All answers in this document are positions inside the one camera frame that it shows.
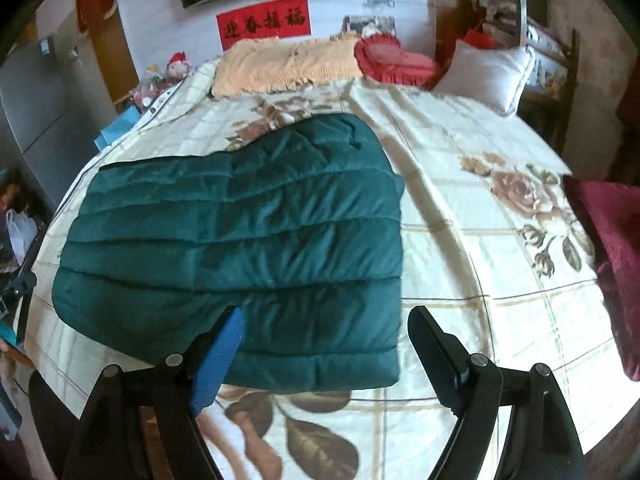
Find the dark green quilted jacket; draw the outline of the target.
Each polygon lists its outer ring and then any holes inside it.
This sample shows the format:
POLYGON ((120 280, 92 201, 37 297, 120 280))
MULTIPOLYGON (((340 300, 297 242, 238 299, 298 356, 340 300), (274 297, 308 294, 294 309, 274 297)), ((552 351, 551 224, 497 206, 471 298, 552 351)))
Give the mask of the dark green quilted jacket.
POLYGON ((52 285, 58 317, 150 364, 229 306, 231 385, 280 392, 398 381, 404 180, 373 130, 321 114, 234 152, 102 167, 52 285))

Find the white plastic bag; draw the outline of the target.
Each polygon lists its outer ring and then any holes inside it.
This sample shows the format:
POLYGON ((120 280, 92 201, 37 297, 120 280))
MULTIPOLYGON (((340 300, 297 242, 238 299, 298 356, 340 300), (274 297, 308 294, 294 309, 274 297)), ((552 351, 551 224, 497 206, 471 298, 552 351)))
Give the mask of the white plastic bag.
POLYGON ((21 266, 38 233, 37 223, 26 212, 16 212, 10 209, 6 212, 6 226, 9 231, 14 259, 21 266))

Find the floral cream bed quilt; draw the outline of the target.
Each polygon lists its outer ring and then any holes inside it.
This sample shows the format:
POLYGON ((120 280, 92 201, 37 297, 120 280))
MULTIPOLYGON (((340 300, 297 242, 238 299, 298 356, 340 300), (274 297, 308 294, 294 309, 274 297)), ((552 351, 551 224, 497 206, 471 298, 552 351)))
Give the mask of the floral cream bed quilt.
POLYGON ((480 102, 366 78, 216 98, 219 61, 186 78, 143 126, 82 168, 34 264, 25 349, 74 415, 107 365, 158 364, 65 324, 51 292, 68 231, 98 171, 114 162, 234 152, 321 115, 363 120, 404 180, 398 381, 383 388, 280 392, 224 378, 198 428, 228 479, 424 479, 456 419, 437 401, 407 332, 424 306, 495 366, 546 364, 584 450, 638 401, 624 372, 594 247, 565 198, 567 166, 520 118, 480 102))

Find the grey refrigerator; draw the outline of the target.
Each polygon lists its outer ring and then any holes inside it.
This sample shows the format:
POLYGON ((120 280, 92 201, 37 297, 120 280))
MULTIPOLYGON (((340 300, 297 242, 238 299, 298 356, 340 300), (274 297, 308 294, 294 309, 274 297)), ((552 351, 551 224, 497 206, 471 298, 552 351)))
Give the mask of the grey refrigerator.
POLYGON ((20 170, 54 211, 98 152, 97 134, 67 88, 53 39, 14 50, 1 66, 1 168, 20 170))

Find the blue paper bag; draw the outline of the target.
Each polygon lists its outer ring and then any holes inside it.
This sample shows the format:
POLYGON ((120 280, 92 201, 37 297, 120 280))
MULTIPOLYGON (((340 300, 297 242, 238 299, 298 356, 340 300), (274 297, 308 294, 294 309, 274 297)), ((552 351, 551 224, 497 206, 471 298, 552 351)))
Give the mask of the blue paper bag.
POLYGON ((96 148, 99 151, 103 151, 122 136, 124 136, 129 130, 134 128, 134 125, 141 118, 142 114, 137 107, 131 105, 122 114, 119 114, 111 125, 103 128, 100 134, 93 140, 96 144, 96 148))

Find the maroon velvet cloth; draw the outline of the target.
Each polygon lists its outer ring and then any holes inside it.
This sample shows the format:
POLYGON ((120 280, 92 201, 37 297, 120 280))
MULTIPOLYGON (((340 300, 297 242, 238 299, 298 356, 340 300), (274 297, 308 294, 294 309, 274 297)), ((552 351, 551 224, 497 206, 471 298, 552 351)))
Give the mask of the maroon velvet cloth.
POLYGON ((594 265, 625 374, 639 379, 639 189, 563 178, 564 194, 593 242, 594 265))

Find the pig plush toy red hat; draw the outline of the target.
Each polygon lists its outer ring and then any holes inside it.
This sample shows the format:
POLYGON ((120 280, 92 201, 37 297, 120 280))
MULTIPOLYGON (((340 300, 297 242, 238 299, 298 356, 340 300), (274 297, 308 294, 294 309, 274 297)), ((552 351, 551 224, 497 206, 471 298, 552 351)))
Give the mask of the pig plush toy red hat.
POLYGON ((181 80, 191 73, 191 64, 186 59, 184 52, 176 52, 167 63, 166 77, 168 79, 181 80))

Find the peach ruffled pillow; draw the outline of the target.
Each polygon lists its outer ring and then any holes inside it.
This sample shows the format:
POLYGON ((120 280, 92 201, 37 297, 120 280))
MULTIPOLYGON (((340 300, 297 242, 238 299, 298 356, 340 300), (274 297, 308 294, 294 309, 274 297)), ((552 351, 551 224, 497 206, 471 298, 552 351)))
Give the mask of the peach ruffled pillow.
POLYGON ((299 42, 243 39, 221 57, 212 85, 213 96, 272 93, 304 84, 359 78, 362 73, 355 58, 359 40, 356 32, 299 42))

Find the white satin pillow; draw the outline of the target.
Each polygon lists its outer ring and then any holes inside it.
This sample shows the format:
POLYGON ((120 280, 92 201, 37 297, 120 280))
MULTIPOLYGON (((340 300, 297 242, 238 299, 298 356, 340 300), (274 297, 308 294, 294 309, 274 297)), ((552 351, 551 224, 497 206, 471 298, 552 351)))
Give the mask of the white satin pillow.
POLYGON ((483 50, 458 40, 449 68, 433 91, 475 100, 509 117, 518 110, 534 66, 531 47, 483 50))

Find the red heart-shaped cushion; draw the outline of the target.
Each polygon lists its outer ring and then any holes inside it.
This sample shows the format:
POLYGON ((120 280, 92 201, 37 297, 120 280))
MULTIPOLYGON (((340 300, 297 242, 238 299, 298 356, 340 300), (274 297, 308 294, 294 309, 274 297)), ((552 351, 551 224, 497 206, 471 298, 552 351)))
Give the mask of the red heart-shaped cushion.
POLYGON ((444 73, 442 66, 425 54, 401 47, 387 34, 374 34, 357 41, 354 47, 360 72, 383 84, 403 84, 431 89, 444 73))

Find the wooden chair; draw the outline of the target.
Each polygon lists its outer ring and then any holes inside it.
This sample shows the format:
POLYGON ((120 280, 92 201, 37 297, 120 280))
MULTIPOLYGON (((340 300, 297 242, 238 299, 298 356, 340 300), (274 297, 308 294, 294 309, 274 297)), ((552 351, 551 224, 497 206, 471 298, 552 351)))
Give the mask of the wooden chair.
POLYGON ((524 87, 518 116, 562 154, 577 88, 579 32, 573 30, 567 44, 554 38, 528 15, 527 0, 488 6, 482 31, 501 47, 521 46, 533 52, 534 68, 524 87))

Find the red Chinese banner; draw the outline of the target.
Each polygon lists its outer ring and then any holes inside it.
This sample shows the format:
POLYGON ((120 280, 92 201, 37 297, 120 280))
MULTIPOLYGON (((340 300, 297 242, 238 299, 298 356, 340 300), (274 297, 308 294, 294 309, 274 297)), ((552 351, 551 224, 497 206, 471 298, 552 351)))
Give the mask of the red Chinese banner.
POLYGON ((243 39, 311 35, 308 0, 272 0, 217 15, 222 50, 243 39))

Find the framed photo on headboard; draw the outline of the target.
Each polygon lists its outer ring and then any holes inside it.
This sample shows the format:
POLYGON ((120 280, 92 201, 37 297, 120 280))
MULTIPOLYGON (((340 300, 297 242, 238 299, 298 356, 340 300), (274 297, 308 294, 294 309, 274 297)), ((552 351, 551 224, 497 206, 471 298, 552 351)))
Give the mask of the framed photo on headboard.
POLYGON ((346 15, 343 20, 343 32, 356 32, 360 36, 369 37, 385 34, 395 37, 396 24, 392 16, 384 15, 346 15))

